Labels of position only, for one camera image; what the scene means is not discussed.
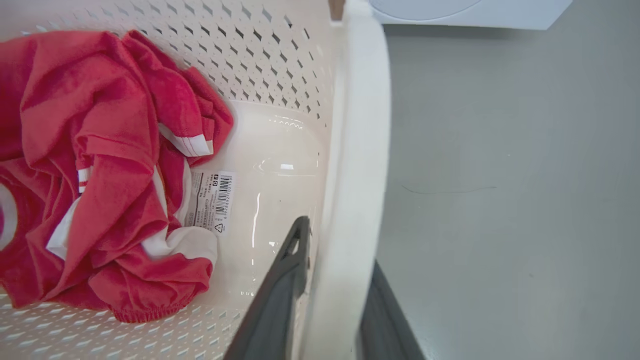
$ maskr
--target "gray floor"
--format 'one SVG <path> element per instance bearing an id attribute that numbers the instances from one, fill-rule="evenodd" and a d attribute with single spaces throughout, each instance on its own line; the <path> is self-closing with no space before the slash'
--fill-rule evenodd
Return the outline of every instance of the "gray floor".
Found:
<path id="1" fill-rule="evenodd" d="M 386 28 L 378 259 L 429 358 L 640 358 L 639 24 Z"/>

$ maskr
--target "white laundry basket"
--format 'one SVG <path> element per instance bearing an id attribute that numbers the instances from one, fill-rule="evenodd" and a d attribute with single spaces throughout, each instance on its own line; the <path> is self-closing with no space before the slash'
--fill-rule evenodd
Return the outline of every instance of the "white laundry basket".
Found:
<path id="1" fill-rule="evenodd" d="M 350 351 L 371 279 L 387 176 L 385 39 L 363 0 L 332 23 L 326 0 L 9 0 L 0 40 L 39 31 L 130 29 L 194 66 L 236 118 L 204 168 L 237 174 L 211 289 L 175 316 L 128 324 L 59 304 L 12 308 L 0 290 L 6 359 L 221 359 L 281 241 L 311 219 L 307 291 L 293 358 Z"/>

